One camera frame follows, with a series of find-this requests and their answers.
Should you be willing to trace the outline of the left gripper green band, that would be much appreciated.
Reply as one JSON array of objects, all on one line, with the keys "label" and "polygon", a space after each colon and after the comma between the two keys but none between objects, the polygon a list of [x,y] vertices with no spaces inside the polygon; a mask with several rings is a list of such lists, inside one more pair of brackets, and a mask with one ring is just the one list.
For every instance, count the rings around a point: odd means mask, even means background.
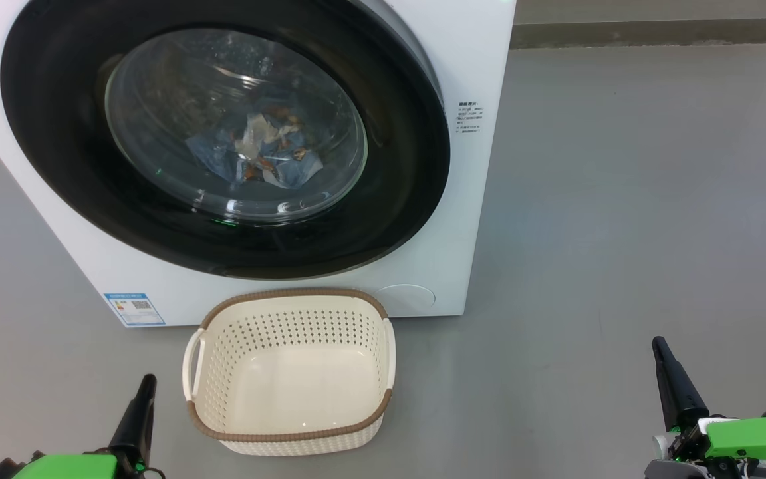
[{"label": "left gripper green band", "polygon": [[157,478],[149,465],[157,377],[146,374],[128,404],[109,449],[113,454],[52,454],[31,461],[15,478]]}]

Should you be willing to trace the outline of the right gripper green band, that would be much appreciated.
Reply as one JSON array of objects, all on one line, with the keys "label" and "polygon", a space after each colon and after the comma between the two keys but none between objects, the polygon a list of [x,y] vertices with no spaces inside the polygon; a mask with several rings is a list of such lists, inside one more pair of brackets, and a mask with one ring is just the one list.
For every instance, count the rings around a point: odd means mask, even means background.
[{"label": "right gripper green band", "polygon": [[[658,460],[766,461],[766,418],[708,418],[710,410],[663,337],[652,339],[652,352],[662,416],[670,430],[653,437]],[[677,429],[690,431],[679,434]]]}]

